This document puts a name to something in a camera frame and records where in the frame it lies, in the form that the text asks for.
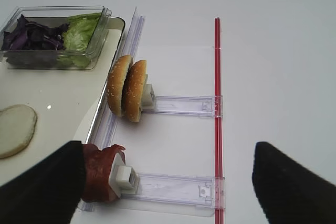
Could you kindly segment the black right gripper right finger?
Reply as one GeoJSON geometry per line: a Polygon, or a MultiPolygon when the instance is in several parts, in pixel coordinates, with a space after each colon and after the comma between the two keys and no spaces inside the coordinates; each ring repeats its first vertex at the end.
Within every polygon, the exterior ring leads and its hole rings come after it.
{"type": "Polygon", "coordinates": [[[269,223],[335,223],[335,185],[268,142],[255,146],[252,183],[269,223]]]}

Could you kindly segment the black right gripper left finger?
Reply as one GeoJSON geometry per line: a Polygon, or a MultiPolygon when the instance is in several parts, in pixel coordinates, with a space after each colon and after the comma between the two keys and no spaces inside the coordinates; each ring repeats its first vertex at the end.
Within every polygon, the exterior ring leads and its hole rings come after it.
{"type": "Polygon", "coordinates": [[[1,223],[70,223],[85,184],[82,143],[70,141],[1,186],[1,223]]]}

